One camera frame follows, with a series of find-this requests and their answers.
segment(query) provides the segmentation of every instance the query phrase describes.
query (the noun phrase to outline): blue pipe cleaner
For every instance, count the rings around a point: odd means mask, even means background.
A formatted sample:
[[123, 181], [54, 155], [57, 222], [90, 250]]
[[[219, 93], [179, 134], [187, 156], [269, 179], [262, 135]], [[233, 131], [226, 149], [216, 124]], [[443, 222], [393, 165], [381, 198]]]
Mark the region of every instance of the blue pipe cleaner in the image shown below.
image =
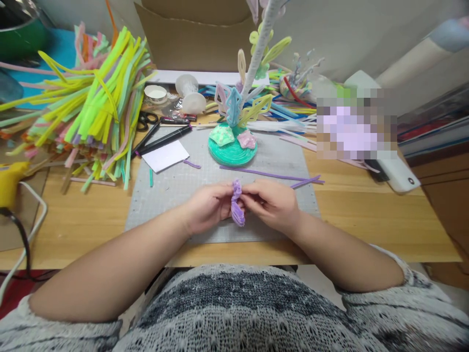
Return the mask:
[[226, 99], [226, 121], [231, 128], [239, 123], [239, 115], [241, 114], [240, 102], [241, 94], [239, 94], [236, 87], [232, 87], [230, 95]]

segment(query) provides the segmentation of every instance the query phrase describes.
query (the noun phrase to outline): green pot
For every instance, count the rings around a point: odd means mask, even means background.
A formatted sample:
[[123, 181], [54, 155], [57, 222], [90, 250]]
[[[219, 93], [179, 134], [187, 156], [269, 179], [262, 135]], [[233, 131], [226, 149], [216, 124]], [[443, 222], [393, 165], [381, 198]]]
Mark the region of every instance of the green pot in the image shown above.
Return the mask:
[[30, 19], [16, 27], [0, 29], [0, 61], [12, 61], [32, 56], [45, 48], [48, 32], [39, 19], [39, 10], [28, 4]]

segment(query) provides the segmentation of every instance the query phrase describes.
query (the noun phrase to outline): white cylinder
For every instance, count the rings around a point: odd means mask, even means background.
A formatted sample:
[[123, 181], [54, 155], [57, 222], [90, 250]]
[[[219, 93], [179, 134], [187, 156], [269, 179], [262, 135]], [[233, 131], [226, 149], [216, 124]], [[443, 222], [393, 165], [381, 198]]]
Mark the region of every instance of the white cylinder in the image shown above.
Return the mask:
[[426, 38], [384, 71], [376, 82], [383, 88], [397, 87], [449, 56], [449, 51]]
[[184, 113], [197, 115], [204, 111], [207, 102], [198, 90], [199, 83], [194, 76], [184, 74], [176, 79], [176, 91], [183, 98], [182, 110]]

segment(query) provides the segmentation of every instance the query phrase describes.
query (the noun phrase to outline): green coiled base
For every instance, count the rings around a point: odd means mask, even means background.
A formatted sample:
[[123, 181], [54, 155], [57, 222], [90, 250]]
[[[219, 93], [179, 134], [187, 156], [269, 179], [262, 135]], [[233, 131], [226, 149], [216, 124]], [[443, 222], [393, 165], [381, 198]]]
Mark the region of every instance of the green coiled base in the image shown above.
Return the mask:
[[247, 129], [235, 126], [232, 130], [234, 135], [233, 143], [219, 147], [218, 144], [209, 138], [209, 151], [217, 163], [225, 166], [240, 167], [250, 162], [257, 153], [257, 143], [254, 149], [241, 148], [236, 137]]

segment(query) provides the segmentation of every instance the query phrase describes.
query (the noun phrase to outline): white paper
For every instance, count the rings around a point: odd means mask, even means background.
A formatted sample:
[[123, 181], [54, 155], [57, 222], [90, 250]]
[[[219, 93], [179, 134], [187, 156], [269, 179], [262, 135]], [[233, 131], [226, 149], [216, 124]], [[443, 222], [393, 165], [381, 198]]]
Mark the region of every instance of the white paper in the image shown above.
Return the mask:
[[156, 173], [188, 157], [189, 153], [178, 140], [142, 155], [143, 160]]
[[[234, 86], [236, 82], [240, 81], [239, 72], [157, 71], [158, 73], [149, 79], [149, 82], [174, 84], [176, 79], [183, 74], [191, 74], [201, 86], [215, 86], [217, 81], [227, 86]], [[255, 79], [253, 86], [260, 86], [262, 84], [268, 86], [269, 83], [269, 76], [267, 75], [260, 80]]]

